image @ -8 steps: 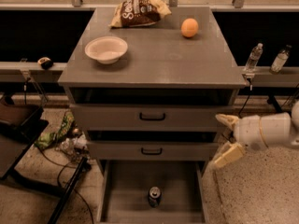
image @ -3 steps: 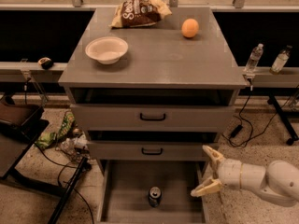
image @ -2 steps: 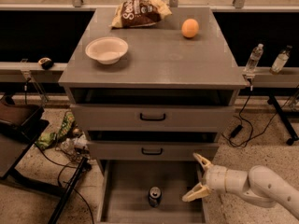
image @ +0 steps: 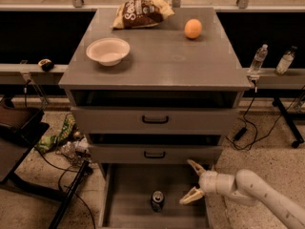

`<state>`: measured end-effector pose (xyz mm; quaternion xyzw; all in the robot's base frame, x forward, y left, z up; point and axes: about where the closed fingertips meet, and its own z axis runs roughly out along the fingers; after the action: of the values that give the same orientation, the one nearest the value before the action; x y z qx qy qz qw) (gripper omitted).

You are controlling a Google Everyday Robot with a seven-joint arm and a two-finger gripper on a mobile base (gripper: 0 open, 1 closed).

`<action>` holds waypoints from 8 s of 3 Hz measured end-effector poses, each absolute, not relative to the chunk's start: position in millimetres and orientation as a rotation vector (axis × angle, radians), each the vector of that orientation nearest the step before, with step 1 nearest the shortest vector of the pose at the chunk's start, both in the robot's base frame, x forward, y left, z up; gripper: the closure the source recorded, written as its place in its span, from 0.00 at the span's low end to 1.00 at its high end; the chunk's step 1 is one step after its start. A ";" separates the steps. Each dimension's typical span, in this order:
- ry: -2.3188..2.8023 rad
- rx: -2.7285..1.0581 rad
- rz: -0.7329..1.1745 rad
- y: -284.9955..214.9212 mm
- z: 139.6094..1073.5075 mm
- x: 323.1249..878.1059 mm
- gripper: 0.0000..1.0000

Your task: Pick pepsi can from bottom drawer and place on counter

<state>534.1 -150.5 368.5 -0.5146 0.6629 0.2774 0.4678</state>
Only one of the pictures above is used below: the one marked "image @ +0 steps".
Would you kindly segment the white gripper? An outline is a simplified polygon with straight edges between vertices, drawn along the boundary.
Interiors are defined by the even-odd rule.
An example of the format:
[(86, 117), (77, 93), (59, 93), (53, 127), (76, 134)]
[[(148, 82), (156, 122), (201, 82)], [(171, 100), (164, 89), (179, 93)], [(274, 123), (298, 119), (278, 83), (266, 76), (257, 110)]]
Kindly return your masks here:
[(214, 193), (228, 196), (236, 190), (235, 177), (233, 175), (206, 171), (200, 164), (192, 159), (188, 159), (187, 162), (199, 176), (198, 184), (201, 189), (193, 187), (181, 200), (179, 200), (180, 204), (186, 205), (202, 199), (205, 194)]

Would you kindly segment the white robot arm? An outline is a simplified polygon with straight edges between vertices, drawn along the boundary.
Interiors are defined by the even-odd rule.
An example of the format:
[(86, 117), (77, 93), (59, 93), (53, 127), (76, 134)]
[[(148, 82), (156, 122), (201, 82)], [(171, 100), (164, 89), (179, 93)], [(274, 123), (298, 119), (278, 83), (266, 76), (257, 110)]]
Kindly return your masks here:
[(189, 204), (208, 194), (218, 194), (247, 206), (261, 202), (288, 229), (305, 229), (305, 208), (277, 192), (255, 172), (242, 169), (235, 175), (220, 174), (204, 169), (194, 160), (187, 162), (199, 177), (199, 187), (193, 187), (179, 200), (180, 204)]

